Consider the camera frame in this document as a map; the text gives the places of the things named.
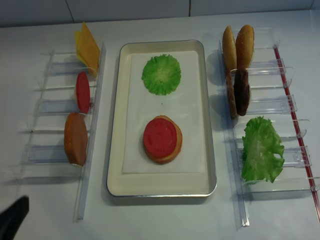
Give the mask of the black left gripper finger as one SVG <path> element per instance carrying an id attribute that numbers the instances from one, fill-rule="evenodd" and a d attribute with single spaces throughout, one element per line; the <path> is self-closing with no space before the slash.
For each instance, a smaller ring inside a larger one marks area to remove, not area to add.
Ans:
<path id="1" fill-rule="evenodd" d="M 0 214 L 0 240 L 14 239 L 29 209 L 29 197 L 22 196 Z"/>

